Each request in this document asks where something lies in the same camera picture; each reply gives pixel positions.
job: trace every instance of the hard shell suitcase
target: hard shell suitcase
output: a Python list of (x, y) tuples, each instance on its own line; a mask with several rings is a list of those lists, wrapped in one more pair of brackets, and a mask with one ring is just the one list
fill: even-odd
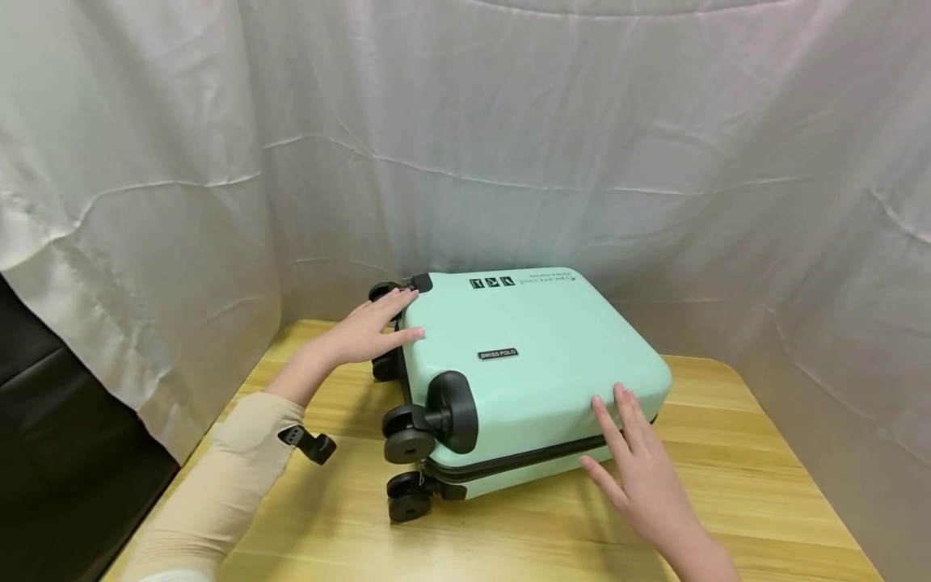
[(385, 459), (418, 465), (388, 482), (392, 521), (610, 458), (591, 396), (613, 402), (615, 382), (649, 419), (666, 399), (666, 362), (572, 269), (428, 273), (369, 298), (396, 287), (420, 292), (396, 329), (426, 337), (372, 361), (406, 402), (383, 418)]

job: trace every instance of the hand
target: hand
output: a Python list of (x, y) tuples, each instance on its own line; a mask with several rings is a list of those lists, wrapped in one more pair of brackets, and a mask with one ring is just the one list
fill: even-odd
[(424, 328), (384, 333), (391, 319), (410, 305), (418, 291), (393, 289), (376, 302), (356, 307), (343, 321), (316, 339), (320, 351), (334, 366), (375, 359), (388, 351), (424, 337)]
[(670, 563), (679, 558), (688, 561), (681, 556), (683, 552), (702, 551), (714, 543), (698, 521), (666, 449), (643, 416), (637, 398), (618, 383), (614, 385), (614, 401), (621, 414), (623, 435), (600, 397), (592, 399), (592, 408), (620, 480), (591, 457), (583, 456), (582, 466), (630, 525)]

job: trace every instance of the black zipper trim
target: black zipper trim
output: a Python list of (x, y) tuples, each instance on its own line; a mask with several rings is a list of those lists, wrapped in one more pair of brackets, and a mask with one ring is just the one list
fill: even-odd
[(586, 439), (561, 442), (542, 449), (525, 451), (523, 453), (509, 454), (488, 461), (481, 461), (461, 467), (447, 467), (427, 457), (424, 462), (424, 473), (436, 477), (449, 484), (468, 483), (483, 477), (490, 477), (516, 468), (529, 467), (545, 461), (552, 461), (571, 454), (584, 453), (592, 449), (600, 449), (605, 445), (604, 435), (588, 437)]
[[(395, 321), (395, 332), (398, 330), (400, 330), (400, 318)], [(404, 395), (405, 404), (413, 404), (411, 381), (408, 379), (407, 362), (404, 360), (404, 348), (398, 347), (396, 350), (398, 351), (398, 381), (401, 382), (401, 394)]]

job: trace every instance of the beige sleeve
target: beige sleeve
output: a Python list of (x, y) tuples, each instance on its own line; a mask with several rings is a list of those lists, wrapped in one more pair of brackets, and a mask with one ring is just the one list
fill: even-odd
[(140, 531), (125, 582), (169, 570), (214, 579), (249, 529), (293, 448), (277, 433), (300, 424), (304, 409), (259, 392), (243, 398), (213, 434), (208, 451)]

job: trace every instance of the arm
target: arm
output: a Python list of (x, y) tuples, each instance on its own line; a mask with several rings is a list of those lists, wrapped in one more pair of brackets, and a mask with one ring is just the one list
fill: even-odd
[(614, 385), (624, 434), (601, 398), (592, 408), (614, 456), (620, 481), (588, 456), (580, 461), (633, 528), (666, 559), (682, 582), (739, 582), (724, 548), (705, 531), (676, 476), (662, 441), (633, 393)]
[(423, 337), (422, 329), (383, 333), (416, 297), (417, 291), (394, 290), (360, 305), (299, 348), (264, 391), (240, 400), (214, 431), (208, 451), (142, 531), (123, 580), (213, 580), (288, 464), (292, 448), (277, 433), (303, 421), (304, 408), (337, 366), (377, 358)]

